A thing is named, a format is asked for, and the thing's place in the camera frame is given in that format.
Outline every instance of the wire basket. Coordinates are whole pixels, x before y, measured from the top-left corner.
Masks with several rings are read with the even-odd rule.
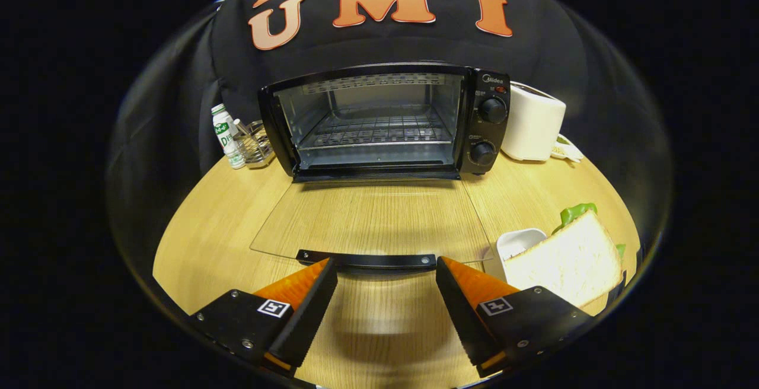
[[[236,141],[240,154],[245,158],[245,165],[248,168],[263,168],[271,164],[275,155],[269,143],[269,136],[263,129],[263,121],[250,122],[244,125],[243,129],[233,137],[233,140]]]

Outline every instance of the oven control knob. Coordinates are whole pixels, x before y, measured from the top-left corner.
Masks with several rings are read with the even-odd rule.
[[[483,120],[493,124],[501,124],[506,119],[506,105],[497,97],[480,103],[480,116]]]
[[[475,144],[470,156],[472,161],[477,165],[490,165],[496,160],[496,150],[493,149],[493,144],[483,141],[482,143]]]

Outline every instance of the midea logo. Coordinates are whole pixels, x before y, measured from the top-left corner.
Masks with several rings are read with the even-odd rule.
[[[493,76],[490,76],[488,74],[482,75],[482,80],[485,82],[495,82],[496,84],[503,84],[503,81],[501,81],[498,78],[494,78]]]

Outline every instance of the green label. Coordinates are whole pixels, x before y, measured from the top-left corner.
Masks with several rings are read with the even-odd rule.
[[[222,132],[225,132],[229,129],[229,124],[226,122],[222,122],[221,124],[216,124],[213,126],[213,129],[216,131],[216,135],[222,134]]]

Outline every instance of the white bread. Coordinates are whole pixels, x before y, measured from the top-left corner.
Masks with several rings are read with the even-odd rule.
[[[619,253],[593,211],[503,265],[511,286],[544,286],[578,308],[621,282]]]

